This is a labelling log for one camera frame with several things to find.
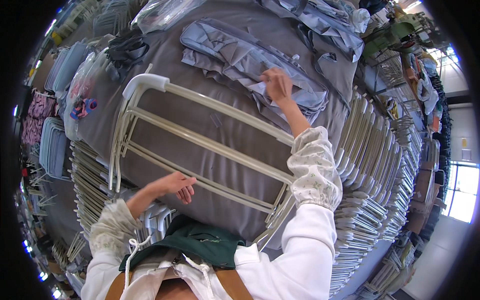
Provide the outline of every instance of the gray fabric piece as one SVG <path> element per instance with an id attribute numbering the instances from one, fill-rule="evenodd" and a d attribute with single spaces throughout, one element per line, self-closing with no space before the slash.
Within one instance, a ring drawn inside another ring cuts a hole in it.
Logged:
<path id="1" fill-rule="evenodd" d="M 343 17 L 336 14 L 340 9 L 334 9 L 327 3 L 317 0 L 317 4 L 308 2 L 300 16 L 294 15 L 301 0 L 260 0 L 263 7 L 281 18 L 293 18 L 308 26 L 321 35 L 327 42 L 341 50 L 351 62 L 359 60 L 364 43 L 354 32 L 354 27 Z"/>
<path id="2" fill-rule="evenodd" d="M 235 92 L 213 79 L 205 79 L 202 70 L 181 62 L 184 49 L 180 43 L 182 29 L 203 17 L 215 18 L 241 30 L 248 28 L 250 34 L 286 55 L 291 57 L 298 54 L 300 56 L 298 63 L 306 73 L 317 81 L 322 80 L 312 66 L 314 55 L 300 40 L 290 20 L 279 18 L 252 1 L 207 1 L 166 32 L 148 34 L 147 43 L 150 50 L 145 56 L 144 64 L 133 67 L 122 84 L 112 82 L 105 72 L 100 72 L 95 79 L 96 84 L 89 96 L 97 99 L 98 107 L 86 118 L 79 120 L 78 133 L 106 161 L 110 157 L 111 141 L 122 100 L 121 93 L 132 77 L 145 72 L 149 63 L 153 64 L 150 71 L 153 74 L 166 76 L 174 84 L 222 101 L 271 123 L 259 113 L 255 102 L 243 93 Z M 87 23 L 81 26 L 80 30 L 83 30 L 87 28 Z M 314 43 L 321 53 L 338 51 L 321 39 L 318 41 L 314 39 Z M 337 60 L 338 62 L 322 60 L 322 68 L 326 71 L 324 75 L 337 86 L 346 99 L 351 99 L 357 64 L 342 55 L 338 55 Z M 319 114 L 313 126 L 327 128 L 329 141 L 335 151 L 348 110 L 331 90 L 327 99 L 325 110 Z M 286 163 L 290 156 L 288 146 L 233 118 L 180 96 L 155 90 L 148 90 L 142 96 L 139 107 L 290 173 Z M 221 121 L 222 125 L 219 128 L 210 118 L 212 113 L 217 114 Z M 137 122 L 132 140 L 197 174 L 269 203 L 273 203 L 282 186 L 277 180 L 239 166 L 231 160 L 143 121 Z M 167 175 L 161 167 L 132 152 L 127 152 L 126 157 L 120 160 L 120 165 L 122 174 L 140 187 Z M 195 186 L 195 195 L 189 205 L 182 205 L 175 195 L 166 195 L 161 201 L 182 214 L 206 224 L 225 228 L 246 240 L 253 240 L 265 230 L 265 213 L 215 195 L 198 186 Z M 269 243 L 269 247 L 279 247 L 278 237 L 290 217 L 279 229 L 274 240 Z"/>
<path id="3" fill-rule="evenodd" d="M 251 93 L 260 113 L 285 131 L 290 131 L 287 118 L 268 97 L 260 80 L 264 71 L 278 67 L 286 72 L 293 83 L 292 99 L 310 124 L 325 109 L 328 90 L 323 84 L 311 79 L 295 60 L 244 31 L 203 18 L 183 30 L 180 42 L 188 47 L 182 62 L 203 69 L 207 77 L 233 90 L 247 96 Z"/>

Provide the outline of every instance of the green machine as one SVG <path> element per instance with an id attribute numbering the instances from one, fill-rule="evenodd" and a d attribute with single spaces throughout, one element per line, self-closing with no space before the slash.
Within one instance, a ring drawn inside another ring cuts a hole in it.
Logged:
<path id="1" fill-rule="evenodd" d="M 387 17 L 390 21 L 363 39 L 365 47 L 362 56 L 364 58 L 384 49 L 411 53 L 418 48 L 418 45 L 438 48 L 445 44 L 446 39 L 439 28 L 425 16 L 424 12 L 400 15 L 396 17 L 393 12 L 389 13 Z"/>

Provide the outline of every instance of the metal frame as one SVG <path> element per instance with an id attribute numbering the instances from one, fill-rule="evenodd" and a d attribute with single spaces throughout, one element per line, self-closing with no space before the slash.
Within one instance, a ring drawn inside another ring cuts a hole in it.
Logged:
<path id="1" fill-rule="evenodd" d="M 268 214 L 265 220 L 266 230 L 253 241 L 257 243 L 257 246 L 261 251 L 269 242 L 269 240 L 273 237 L 274 233 L 278 230 L 279 226 L 285 220 L 295 203 L 292 194 L 288 188 L 289 185 L 291 185 L 294 181 L 293 176 L 281 170 L 278 170 L 277 168 L 274 168 L 264 162 L 256 160 L 246 154 L 231 149 L 221 143 L 218 143 L 217 141 L 206 138 L 201 134 L 188 130 L 153 113 L 138 108 L 137 104 L 140 101 L 142 94 L 148 89 L 156 89 L 162 92 L 170 92 L 202 104 L 206 107 L 209 107 L 239 121 L 242 121 L 246 124 L 249 124 L 250 126 L 255 127 L 275 137 L 278 141 L 287 145 L 293 144 L 293 137 L 285 131 L 280 130 L 230 105 L 204 96 L 197 92 L 191 91 L 184 87 L 171 84 L 170 79 L 163 76 L 147 73 L 139 74 L 130 80 L 130 82 L 127 84 L 123 91 L 123 102 L 121 104 L 117 124 L 115 126 L 111 148 L 112 151 L 110 153 L 108 188 L 110 190 L 113 189 L 114 173 L 116 173 L 116 191 L 119 191 L 121 178 L 120 156 L 125 157 L 127 150 L 136 153 L 137 155 L 147 159 L 148 161 L 162 167 L 168 172 L 180 171 L 186 177 L 196 177 L 197 185 L 201 186 L 202 188 L 205 188 L 225 198 Z M 224 185 L 218 184 L 212 180 L 200 176 L 199 174 L 195 174 L 194 172 L 191 172 L 145 149 L 139 144 L 132 142 L 132 133 L 138 119 L 147 121 L 196 145 L 213 151 L 243 166 L 251 168 L 259 173 L 281 181 L 282 183 L 284 183 L 284 185 L 280 189 L 274 203 L 270 204 L 230 189 Z"/>

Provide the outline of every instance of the white shirt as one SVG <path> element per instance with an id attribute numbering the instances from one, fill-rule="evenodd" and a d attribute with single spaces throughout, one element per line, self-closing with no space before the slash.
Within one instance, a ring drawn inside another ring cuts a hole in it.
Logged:
<path id="1" fill-rule="evenodd" d="M 325 128 L 307 129 L 295 139 L 288 167 L 296 178 L 291 189 L 299 207 L 282 234 L 283 254 L 270 261 L 267 254 L 257 251 L 256 244 L 238 246 L 236 270 L 254 299 L 328 299 L 336 241 L 332 211 L 341 201 L 342 189 Z M 104 208 L 92 226 L 93 259 L 81 292 L 83 300 L 105 299 L 120 273 L 126 242 L 136 226 L 139 221 L 132 218 L 122 199 Z M 170 250 L 163 257 L 144 260 L 121 300 L 154 300 L 162 281 L 176 277 L 185 280 L 200 300 L 231 299 L 212 268 L 207 273 L 209 283 L 184 260 L 168 268 L 178 254 Z"/>

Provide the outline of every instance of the window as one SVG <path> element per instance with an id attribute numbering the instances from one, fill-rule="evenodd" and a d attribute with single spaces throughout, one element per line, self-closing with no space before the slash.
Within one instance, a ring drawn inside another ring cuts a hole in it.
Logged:
<path id="1" fill-rule="evenodd" d="M 477 199 L 480 166 L 468 162 L 450 162 L 445 216 L 470 223 Z"/>

